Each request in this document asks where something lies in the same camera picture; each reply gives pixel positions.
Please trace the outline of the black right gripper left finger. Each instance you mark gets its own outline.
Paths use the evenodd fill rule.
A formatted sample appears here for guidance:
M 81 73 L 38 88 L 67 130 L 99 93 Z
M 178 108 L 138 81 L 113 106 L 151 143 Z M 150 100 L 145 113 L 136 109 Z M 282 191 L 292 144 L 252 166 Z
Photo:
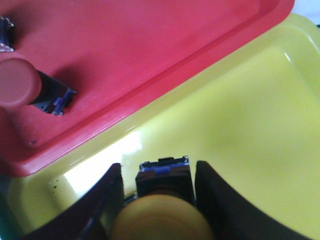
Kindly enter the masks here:
M 114 163 L 72 206 L 25 240 L 109 240 L 112 224 L 124 207 L 121 165 Z

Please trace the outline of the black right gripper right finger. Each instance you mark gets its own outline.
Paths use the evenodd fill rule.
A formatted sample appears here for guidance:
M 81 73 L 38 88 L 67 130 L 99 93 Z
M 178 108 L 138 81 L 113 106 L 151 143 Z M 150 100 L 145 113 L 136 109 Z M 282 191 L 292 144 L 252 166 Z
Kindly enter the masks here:
M 218 240 L 305 240 L 234 190 L 211 165 L 196 163 L 197 208 Z

